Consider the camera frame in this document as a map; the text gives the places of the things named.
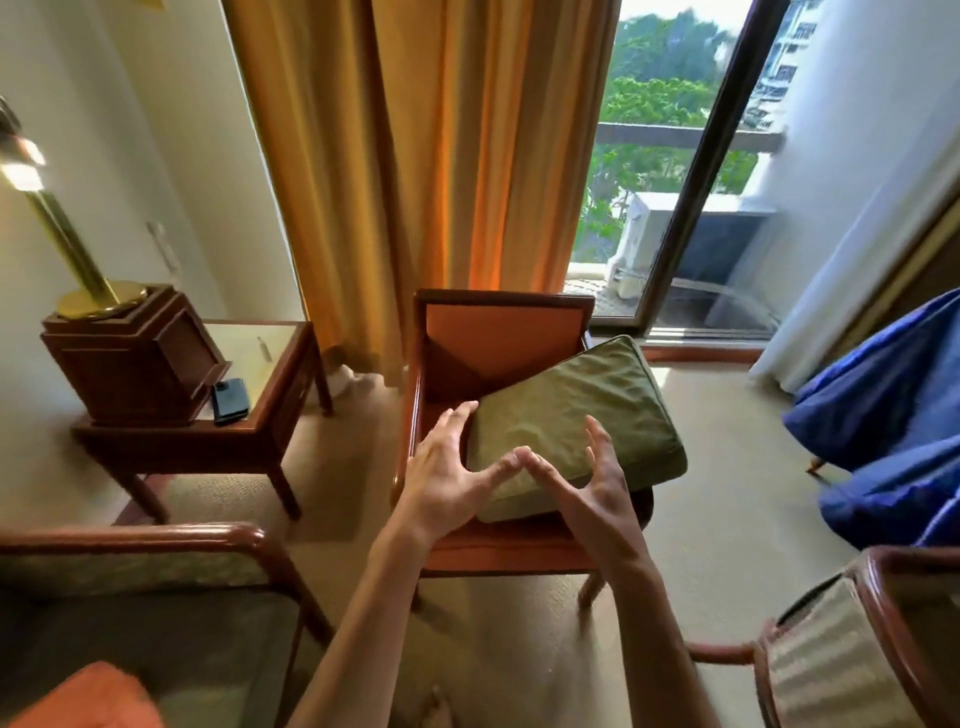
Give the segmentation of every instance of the wrist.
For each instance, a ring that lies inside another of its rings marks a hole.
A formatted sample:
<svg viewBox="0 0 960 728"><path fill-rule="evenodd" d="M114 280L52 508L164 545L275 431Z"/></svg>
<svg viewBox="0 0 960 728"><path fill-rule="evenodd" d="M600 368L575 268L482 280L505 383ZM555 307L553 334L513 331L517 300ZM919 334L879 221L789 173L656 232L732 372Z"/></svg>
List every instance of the wrist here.
<svg viewBox="0 0 960 728"><path fill-rule="evenodd" d="M393 567L407 566L420 571L433 544L412 524L392 515L377 534L370 560L389 561Z"/></svg>
<svg viewBox="0 0 960 728"><path fill-rule="evenodd" d="M665 594L666 591L660 570L649 556L624 560L609 569L601 570L601 574L610 584L614 598L633 593Z"/></svg>

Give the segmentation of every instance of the glass pane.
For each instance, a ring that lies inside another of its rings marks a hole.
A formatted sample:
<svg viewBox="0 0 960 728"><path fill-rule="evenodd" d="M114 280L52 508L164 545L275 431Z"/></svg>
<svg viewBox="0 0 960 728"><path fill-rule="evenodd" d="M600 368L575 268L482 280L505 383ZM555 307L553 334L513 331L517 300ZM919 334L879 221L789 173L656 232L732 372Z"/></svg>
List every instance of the glass pane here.
<svg viewBox="0 0 960 728"><path fill-rule="evenodd" d="M748 278L782 210L757 190L776 163L788 126L788 91L816 55L817 26L827 4L791 3L740 124L744 132L762 134L763 151L737 151L746 141L734 141L653 335L755 339L776 331L776 317L753 296ZM595 316L627 323L636 314L699 141L698 133L662 126L706 124L749 6L749 0L622 5L564 288L594 295Z"/></svg>
<svg viewBox="0 0 960 728"><path fill-rule="evenodd" d="M707 123L749 7L750 0L621 5L566 286L599 294L597 315L633 318L648 258L699 142L699 132L690 131ZM664 137L663 127L678 134ZM718 188L738 194L755 164L756 155L733 153ZM642 206L650 215L638 217ZM612 278L623 276L630 280L614 286Z"/></svg>

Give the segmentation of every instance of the curtain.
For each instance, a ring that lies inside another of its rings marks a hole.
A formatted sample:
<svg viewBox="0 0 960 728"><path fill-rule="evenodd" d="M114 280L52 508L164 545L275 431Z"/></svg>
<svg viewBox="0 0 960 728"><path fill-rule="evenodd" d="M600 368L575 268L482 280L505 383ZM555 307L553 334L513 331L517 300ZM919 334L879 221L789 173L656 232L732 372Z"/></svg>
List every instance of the curtain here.
<svg viewBox="0 0 960 728"><path fill-rule="evenodd" d="M920 127L750 370L796 392L904 260L960 179L960 81Z"/></svg>
<svg viewBox="0 0 960 728"><path fill-rule="evenodd" d="M960 197L954 196L941 212L830 348L826 361L839 359L900 316L960 287Z"/></svg>
<svg viewBox="0 0 960 728"><path fill-rule="evenodd" d="M559 291L616 0L225 0L321 347L396 381L418 287Z"/></svg>

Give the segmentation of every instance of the white curtain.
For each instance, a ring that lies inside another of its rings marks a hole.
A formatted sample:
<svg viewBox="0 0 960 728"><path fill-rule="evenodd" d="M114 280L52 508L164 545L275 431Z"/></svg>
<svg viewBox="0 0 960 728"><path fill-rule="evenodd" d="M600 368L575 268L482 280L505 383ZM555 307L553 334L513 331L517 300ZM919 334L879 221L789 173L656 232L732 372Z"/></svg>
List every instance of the white curtain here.
<svg viewBox="0 0 960 728"><path fill-rule="evenodd" d="M960 178L960 80L864 206L750 370L796 392Z"/></svg>

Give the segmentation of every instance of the lamp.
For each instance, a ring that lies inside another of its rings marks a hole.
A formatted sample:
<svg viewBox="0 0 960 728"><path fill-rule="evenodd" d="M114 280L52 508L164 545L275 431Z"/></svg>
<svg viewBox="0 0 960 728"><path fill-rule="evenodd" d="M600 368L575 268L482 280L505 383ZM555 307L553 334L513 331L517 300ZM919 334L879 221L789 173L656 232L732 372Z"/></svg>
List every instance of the lamp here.
<svg viewBox="0 0 960 728"><path fill-rule="evenodd" d="M34 142L20 134L20 122L10 105L0 97L0 169L30 207L54 241L77 283L79 291L57 303L57 313L69 320L106 319L141 304L147 287L132 280L107 280L70 224L53 193L45 189L39 168L43 154Z"/></svg>

